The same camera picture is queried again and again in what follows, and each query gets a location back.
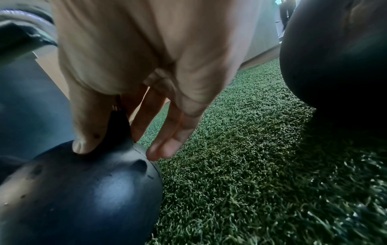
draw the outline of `green turf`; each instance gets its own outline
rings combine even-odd
[[[159,162],[164,199],[149,244],[387,244],[386,138],[318,119],[278,60],[240,71]]]

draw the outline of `skin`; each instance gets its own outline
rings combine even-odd
[[[206,108],[232,81],[254,34],[259,0],[51,0],[61,70],[77,139],[87,154],[101,143],[117,95],[140,140],[171,100],[147,151],[173,156]]]

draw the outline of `black kettlebell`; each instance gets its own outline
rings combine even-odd
[[[145,151],[117,110],[92,153],[73,153],[70,141],[26,163],[0,186],[0,244],[144,244],[162,200]]]

